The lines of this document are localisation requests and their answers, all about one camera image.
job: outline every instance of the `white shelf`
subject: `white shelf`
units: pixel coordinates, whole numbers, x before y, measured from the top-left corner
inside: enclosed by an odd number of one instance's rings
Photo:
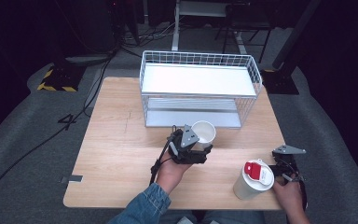
[[[148,63],[143,94],[256,97],[246,67]]]

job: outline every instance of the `white paper cup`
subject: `white paper cup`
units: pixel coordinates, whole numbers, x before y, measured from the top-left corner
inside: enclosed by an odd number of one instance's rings
[[[274,174],[272,170],[264,162],[259,160],[252,160],[249,162],[256,162],[261,165],[263,181],[252,179],[245,173],[245,165],[242,166],[240,176],[234,184],[234,193],[239,199],[252,199],[259,193],[263,193],[270,189],[274,184]]]
[[[199,137],[199,142],[193,146],[193,150],[203,150],[206,147],[210,146],[216,137],[216,129],[212,125],[212,123],[200,120],[195,122],[191,129],[193,132]]]

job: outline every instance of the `wire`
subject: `wire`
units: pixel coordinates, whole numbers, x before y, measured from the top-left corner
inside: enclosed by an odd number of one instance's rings
[[[101,76],[100,76],[100,82],[98,84],[98,89],[101,87],[101,83],[102,83],[102,76],[104,71],[106,70],[107,65],[110,63],[110,61],[112,60],[112,58],[115,56],[116,54],[113,53],[110,55],[109,59],[106,61],[106,63],[103,65],[102,70],[101,70]],[[63,130],[67,129],[69,127],[69,125],[71,125],[72,123],[74,123],[74,121],[76,121],[76,119],[85,112],[85,110],[90,106],[92,100],[95,98],[97,94],[97,91],[94,93],[94,95],[92,96],[92,99],[89,101],[88,104],[83,106],[83,109],[75,116],[74,119],[70,120],[66,125],[64,125],[62,128],[60,128],[56,133],[54,133],[51,137],[49,137],[48,139],[46,139],[45,141],[43,141],[42,143],[40,143],[39,145],[37,145],[36,147],[32,148],[31,150],[29,150],[27,153],[25,153],[24,155],[22,155],[19,159],[17,159],[12,165],[10,165],[1,175],[0,175],[0,181],[5,177],[5,175],[10,172],[11,169],[13,169],[13,167],[15,167],[20,161],[22,161],[24,158],[26,158],[28,155],[30,155],[31,153],[33,153],[34,151],[36,151],[37,149],[39,149],[40,147],[42,147],[43,145],[45,145],[48,141],[50,141],[51,139],[53,139],[55,136],[57,136],[59,133],[61,133]]]
[[[86,97],[86,100],[84,101],[84,104],[83,104],[83,113],[87,116],[87,117],[91,117],[91,115],[87,114],[86,113],[86,109],[90,106],[91,102],[94,100],[94,98],[97,96],[97,92],[98,92],[98,89],[101,88],[101,84],[102,84],[102,81],[103,81],[103,74],[106,70],[106,67],[107,65],[110,63],[110,61],[112,60],[113,57],[111,57],[108,61],[105,62],[105,64],[103,65],[103,67],[101,68],[101,72],[100,72],[100,76],[97,78],[97,80],[92,84],[91,86],[91,89],[89,90],[89,93],[87,94],[87,97]],[[89,100],[89,103],[86,104],[87,100],[89,99],[90,97],[90,94],[92,92],[92,90],[94,89],[95,87],[95,84],[98,82],[98,86],[97,86],[97,89],[95,90],[94,92],[94,95],[91,97],[91,99]]]

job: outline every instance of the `white wire basket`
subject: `white wire basket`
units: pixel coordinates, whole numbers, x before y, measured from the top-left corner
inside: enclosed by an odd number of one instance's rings
[[[144,51],[140,89],[146,127],[207,120],[241,128],[262,89],[250,55]]]

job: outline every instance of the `jeans jacket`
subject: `jeans jacket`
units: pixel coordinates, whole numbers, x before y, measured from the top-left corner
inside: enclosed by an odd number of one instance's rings
[[[156,183],[138,194],[126,209],[108,223],[158,223],[171,204],[168,194]]]

